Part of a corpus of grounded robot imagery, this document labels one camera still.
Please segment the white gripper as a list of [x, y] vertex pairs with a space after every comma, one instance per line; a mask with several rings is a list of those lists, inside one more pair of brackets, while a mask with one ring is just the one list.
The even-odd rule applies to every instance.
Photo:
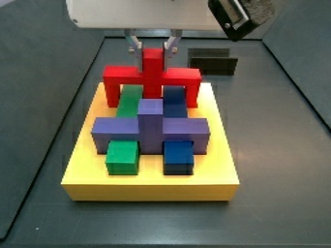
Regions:
[[[217, 30], [206, 0], [65, 0], [69, 19], [79, 28], [172, 29], [162, 43], [162, 71], [178, 50], [182, 30]], [[134, 29], [125, 29], [129, 52], [142, 70], [143, 45]]]

